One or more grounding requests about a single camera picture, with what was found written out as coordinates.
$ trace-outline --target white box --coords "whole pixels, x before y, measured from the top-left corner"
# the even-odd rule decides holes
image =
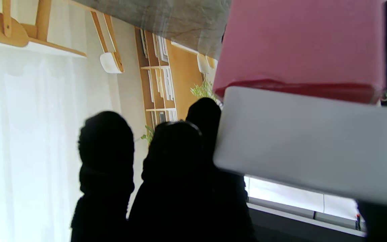
[[[214,161],[293,187],[387,204],[387,108],[229,87]]]

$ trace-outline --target shelf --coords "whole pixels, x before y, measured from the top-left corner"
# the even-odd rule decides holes
[[[166,61],[163,61],[163,60],[158,60],[159,61],[159,65],[160,66],[169,66],[169,63],[168,62],[166,62]]]
[[[165,112],[166,112],[166,116],[167,116],[167,121],[169,121],[169,122],[179,121],[179,119],[177,117],[177,111],[175,109],[167,110]]]
[[[157,123],[156,123],[156,112],[146,112],[146,124],[147,126],[151,127],[152,129],[155,129]]]
[[[169,111],[169,110],[175,110],[175,108],[170,108],[170,109],[146,109],[147,112]]]
[[[135,29],[135,42],[137,46],[138,64],[140,67],[149,66],[149,60],[146,58],[143,50],[143,39],[141,38],[141,29]]]
[[[169,66],[143,66],[141,69],[143,70],[151,70],[151,69],[167,69]]]
[[[37,40],[34,38],[29,38],[29,43],[26,48],[34,52],[41,52],[41,53],[52,54],[52,55],[63,55],[63,56],[69,56],[69,57],[82,57],[82,58],[86,57],[86,54],[81,51],[70,49],[54,43]]]
[[[166,111],[156,111],[157,123],[161,124],[168,121]]]
[[[165,76],[164,76],[164,71],[161,71],[160,72],[160,75],[161,75],[161,80],[163,81],[163,82],[165,82]],[[163,84],[163,86],[164,86],[164,107],[165,108],[175,108],[175,103],[174,103],[174,101],[173,100],[168,100],[167,99],[167,88],[172,88],[172,85],[171,85],[171,87],[167,87],[166,85],[165,85],[165,83]]]
[[[153,45],[153,36],[149,31],[144,31],[146,38],[147,53],[149,55],[149,66],[159,66],[159,60],[155,55],[155,46]]]
[[[155,104],[152,102],[152,94],[150,92],[150,81],[147,70],[140,70],[141,86],[143,89],[144,108],[153,109]]]
[[[147,70],[148,72],[151,72],[151,77],[152,77],[152,80],[151,80],[151,84],[152,84],[152,91],[153,91],[153,96],[154,96],[154,100],[155,100],[155,108],[156,109],[163,109],[165,108],[165,105],[164,105],[164,99],[162,98],[163,97],[163,94],[161,95],[161,92],[158,92],[158,69],[153,69],[153,70]]]

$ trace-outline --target green plant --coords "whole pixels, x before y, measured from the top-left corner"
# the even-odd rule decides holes
[[[204,80],[201,86],[195,84],[195,87],[191,88],[190,92],[192,92],[192,94],[197,98],[209,97],[216,103],[220,103],[216,95],[213,93],[213,84],[207,80]]]
[[[147,139],[147,142],[149,142],[149,145],[150,145],[153,139],[153,135],[155,134],[155,130],[153,130],[151,127],[147,125],[145,127],[146,127],[146,134],[141,136],[141,139]]]

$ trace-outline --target beige wall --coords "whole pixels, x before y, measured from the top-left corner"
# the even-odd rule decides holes
[[[134,26],[115,18],[113,18],[113,26],[125,70],[124,73],[117,75],[121,113],[131,126],[136,139],[134,154],[135,190],[131,195],[130,208],[138,188],[143,182],[141,172],[143,172],[143,160],[147,155],[148,143],[140,137],[145,134],[146,116]]]
[[[120,113],[128,122],[134,133],[134,184],[135,190],[131,195],[129,209],[134,201],[135,195],[143,182],[141,172],[143,171],[143,160],[146,158],[148,143],[140,137],[145,134],[146,117],[144,113],[143,92],[140,79],[140,67],[138,65],[137,49],[135,43],[134,26],[116,18],[112,18],[117,46],[120,51],[124,73],[108,74],[101,67],[99,56],[103,53],[98,34],[92,17],[86,12],[86,38],[89,75],[93,81],[88,82],[88,89],[93,90],[88,102],[89,109],[98,112],[99,107],[94,107],[94,98],[98,103],[103,101],[103,95],[109,93],[106,98],[115,112]]]

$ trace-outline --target gray surface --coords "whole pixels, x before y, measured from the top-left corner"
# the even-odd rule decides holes
[[[75,0],[218,58],[231,0]]]
[[[256,239],[274,242],[362,242],[363,237],[249,208]]]
[[[229,87],[214,161],[293,187],[387,204],[387,109]]]
[[[294,214],[297,216],[302,216],[309,219],[315,219],[317,221],[321,221],[329,224],[338,225],[352,230],[355,229],[355,225],[356,225],[356,221],[354,219],[346,219],[339,216],[333,216],[330,214],[321,213],[318,211],[316,211],[316,215],[315,215],[315,211],[312,211],[312,210],[297,208],[297,207],[284,205],[276,202],[265,201],[262,199],[249,197],[249,203],[258,205],[261,207],[265,207],[265,208],[271,208],[274,210],[282,211],[285,213]],[[364,232],[366,231],[364,221],[361,222],[361,231],[364,231]]]

